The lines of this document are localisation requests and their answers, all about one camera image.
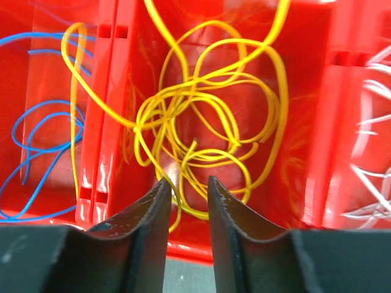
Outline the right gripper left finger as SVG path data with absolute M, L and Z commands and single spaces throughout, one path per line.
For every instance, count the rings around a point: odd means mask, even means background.
M 1 227 L 2 292 L 161 292 L 172 189 L 142 198 L 81 231 L 67 225 Z

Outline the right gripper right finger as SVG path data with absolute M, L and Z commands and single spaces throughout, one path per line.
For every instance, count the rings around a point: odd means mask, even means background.
M 208 210 L 218 292 L 389 292 L 387 230 L 287 230 L 214 176 Z

